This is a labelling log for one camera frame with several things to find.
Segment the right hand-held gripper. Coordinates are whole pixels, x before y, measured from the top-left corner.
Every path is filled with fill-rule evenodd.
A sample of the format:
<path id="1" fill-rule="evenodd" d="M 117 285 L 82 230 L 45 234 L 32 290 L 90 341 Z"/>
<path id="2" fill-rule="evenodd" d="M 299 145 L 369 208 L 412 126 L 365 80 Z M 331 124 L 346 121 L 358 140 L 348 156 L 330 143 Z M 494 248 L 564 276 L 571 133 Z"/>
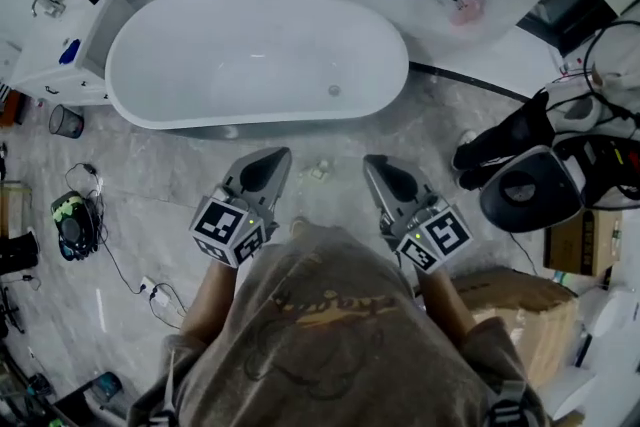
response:
<path id="1" fill-rule="evenodd" d="M 459 212 L 434 193 L 425 173 L 414 162 L 388 155 L 366 155 L 363 173 L 376 207 L 389 220 L 397 219 L 395 210 L 418 208 L 399 219 L 384 235 L 391 251 L 399 259 L 430 274 L 442 267 L 473 240 Z"/>

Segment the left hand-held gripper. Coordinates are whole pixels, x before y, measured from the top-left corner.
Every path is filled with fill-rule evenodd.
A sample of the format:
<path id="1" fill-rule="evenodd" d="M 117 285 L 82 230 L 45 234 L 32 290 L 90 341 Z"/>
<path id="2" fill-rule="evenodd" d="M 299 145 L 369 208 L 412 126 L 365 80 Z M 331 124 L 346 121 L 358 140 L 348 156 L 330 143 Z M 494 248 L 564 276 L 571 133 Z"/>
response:
<path id="1" fill-rule="evenodd" d="M 203 197 L 192 219 L 189 233 L 199 250 L 231 268 L 256 256 L 279 227 L 273 211 L 291 164 L 287 147 L 261 149 L 236 160 L 224 187 Z"/>

